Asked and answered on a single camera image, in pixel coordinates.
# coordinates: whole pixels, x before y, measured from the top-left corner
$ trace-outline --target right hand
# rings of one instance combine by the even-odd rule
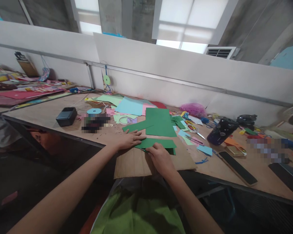
[[[162,144],[156,142],[153,147],[146,148],[146,151],[148,151],[156,170],[164,178],[176,172],[173,161]]]

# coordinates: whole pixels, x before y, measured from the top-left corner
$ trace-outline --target light blue paper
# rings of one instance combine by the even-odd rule
[[[135,100],[124,97],[120,104],[116,107],[115,111],[141,116],[144,103],[152,105],[152,103],[148,100]]]
[[[207,153],[208,155],[212,156],[213,154],[213,150],[212,148],[208,147],[208,146],[202,146],[202,145],[199,145],[197,147],[198,150],[204,152],[204,153]]]
[[[178,132],[179,136],[185,137],[185,136],[190,136],[188,133],[185,133],[182,129]]]

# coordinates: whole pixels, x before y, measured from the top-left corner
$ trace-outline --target left hand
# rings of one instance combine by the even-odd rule
[[[142,132],[138,132],[138,130],[135,130],[131,133],[129,133],[129,129],[125,132],[124,135],[121,135],[117,142],[117,148],[118,150],[124,150],[128,149],[132,146],[136,146],[141,144],[141,140],[144,140],[146,136],[141,136]]]

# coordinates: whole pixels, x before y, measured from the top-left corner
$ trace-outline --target pink plastic bag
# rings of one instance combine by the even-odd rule
[[[189,112],[189,115],[192,115],[194,117],[198,117],[198,118],[206,118],[207,117],[205,107],[202,106],[201,104],[198,104],[198,103],[183,104],[180,107],[180,110]]]

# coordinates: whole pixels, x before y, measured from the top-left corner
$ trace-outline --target bottle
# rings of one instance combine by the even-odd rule
[[[238,127],[238,122],[224,117],[207,136],[207,140],[213,145],[218,146],[223,143]]]

